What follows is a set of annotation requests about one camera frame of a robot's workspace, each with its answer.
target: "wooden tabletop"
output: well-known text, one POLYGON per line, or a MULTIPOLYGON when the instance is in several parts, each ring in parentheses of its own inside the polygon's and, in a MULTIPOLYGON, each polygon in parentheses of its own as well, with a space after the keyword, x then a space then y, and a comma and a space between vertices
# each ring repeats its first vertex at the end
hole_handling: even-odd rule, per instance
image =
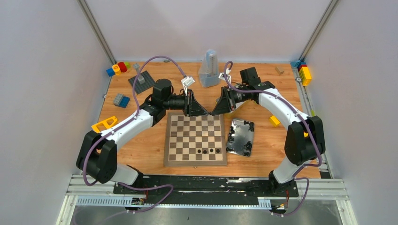
MULTIPOLYGON (((221 87, 225 86, 226 83, 220 82, 217 86, 202 88, 198 77, 200 63, 185 62, 179 63, 179 65, 187 75, 195 78, 196 82, 189 88, 194 91, 197 101, 211 112, 215 107, 215 100, 221 94, 221 87)), ((234 63, 230 73, 232 81, 241 82, 239 71, 250 67, 256 67, 262 81, 272 82, 290 103, 302 110, 299 93, 289 64, 234 63), (282 75, 278 75, 275 70, 276 66, 284 69, 282 75)), ((219 68, 224 68, 224 63, 220 63, 219 68)), ((182 76, 171 62, 149 63, 144 70, 147 70, 155 81, 161 78, 169 79, 177 93, 182 88, 182 76)), ((99 118, 100 121, 116 116, 118 122, 121 122, 135 112, 137 107, 133 99, 132 87, 128 82, 128 79, 135 75, 136 71, 130 68, 126 73, 113 76, 99 118), (131 98, 125 109, 113 105, 113 100, 118 93, 131 98)), ((142 104, 151 93, 152 88, 139 94, 137 96, 139 103, 142 104)), ((118 153, 117 160, 118 163, 131 165, 144 174, 268 177, 269 172, 277 168, 285 157, 283 148, 286 138, 286 130, 281 124, 278 127, 273 127, 269 122, 268 119, 271 116, 272 114, 267 109, 256 105, 253 101, 246 103, 236 111, 235 118, 255 123, 253 149, 250 157, 228 153, 227 166, 165 167, 163 157, 167 117, 124 145, 118 153)), ((231 119, 225 118, 226 136, 230 123, 231 119)), ((315 167, 305 168, 300 175, 320 178, 319 170, 315 167)))

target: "yellow bracket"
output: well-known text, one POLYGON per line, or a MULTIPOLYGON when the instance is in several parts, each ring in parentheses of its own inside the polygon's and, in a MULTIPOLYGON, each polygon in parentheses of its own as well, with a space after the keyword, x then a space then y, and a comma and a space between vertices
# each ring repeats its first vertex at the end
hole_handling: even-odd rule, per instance
POLYGON ((101 122, 98 122, 94 125, 91 126, 92 130, 95 131, 96 133, 100 133, 100 129, 98 128, 99 125, 104 125, 106 130, 113 127, 117 122, 117 118, 115 116, 109 117, 106 120, 103 120, 101 122))

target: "blue lego brick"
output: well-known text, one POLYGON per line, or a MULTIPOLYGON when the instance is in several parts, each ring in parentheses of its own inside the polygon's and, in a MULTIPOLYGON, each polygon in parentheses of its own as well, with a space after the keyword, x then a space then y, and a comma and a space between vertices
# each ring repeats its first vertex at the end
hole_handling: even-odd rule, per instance
POLYGON ((113 71, 112 68, 110 68, 110 69, 107 69, 107 74, 108 74, 108 76, 113 76, 113 75, 115 75, 115 72, 113 71))
POLYGON ((293 61, 293 62, 290 62, 290 66, 291 66, 292 68, 297 68, 297 67, 300 65, 300 63, 301 63, 300 60, 293 61))
POLYGON ((122 98, 122 100, 121 100, 121 102, 120 102, 120 104, 119 104, 118 106, 119 106, 119 107, 122 107, 122 108, 126 108, 126 106, 127 106, 127 104, 128 104, 129 102, 130 102, 130 98, 124 96, 124 97, 122 98))

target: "chessboard square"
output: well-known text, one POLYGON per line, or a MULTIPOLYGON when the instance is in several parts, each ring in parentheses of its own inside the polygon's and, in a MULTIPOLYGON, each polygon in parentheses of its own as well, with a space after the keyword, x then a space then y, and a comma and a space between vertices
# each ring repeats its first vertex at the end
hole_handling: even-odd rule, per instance
POLYGON ((203 161, 208 161, 209 160, 209 154, 202 154, 202 160, 203 161))
POLYGON ((189 161, 196 161, 196 155, 195 154, 189 154, 189 161))
POLYGON ((169 161, 175 161, 175 160, 176 160, 176 155, 175 155, 175 154, 169 155, 169 156, 168 156, 168 160, 169 160, 169 161))
POLYGON ((182 161, 183 160, 183 155, 176 155, 176 161, 182 161))
POLYGON ((221 160, 222 160, 222 154, 216 154, 216 155, 215 155, 215 159, 216 159, 217 161, 221 161, 221 160))

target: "white cable connector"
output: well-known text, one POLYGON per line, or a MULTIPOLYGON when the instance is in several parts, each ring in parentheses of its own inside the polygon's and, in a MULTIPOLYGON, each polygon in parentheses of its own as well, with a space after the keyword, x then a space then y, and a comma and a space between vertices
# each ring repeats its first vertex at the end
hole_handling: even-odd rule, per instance
MULTIPOLYGON (((230 75, 231 70, 227 69, 227 78, 228 78, 228 82, 231 83, 231 75, 230 75)), ((224 78, 224 73, 220 73, 220 75, 218 75, 218 78, 225 81, 224 78)))
POLYGON ((187 95, 188 87, 195 83, 195 80, 191 76, 186 76, 181 80, 183 84, 185 95, 187 95))

